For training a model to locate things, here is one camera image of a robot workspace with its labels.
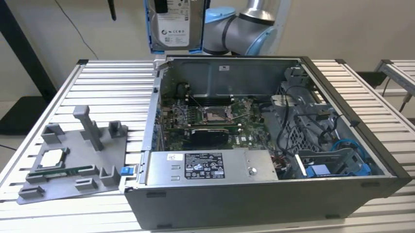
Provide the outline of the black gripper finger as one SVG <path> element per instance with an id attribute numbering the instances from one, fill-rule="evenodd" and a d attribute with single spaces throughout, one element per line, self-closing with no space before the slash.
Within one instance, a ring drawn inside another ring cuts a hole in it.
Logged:
<path id="1" fill-rule="evenodd" d="M 168 3 L 167 0 L 154 0 L 155 3 L 155 12 L 158 14 L 168 13 Z"/>

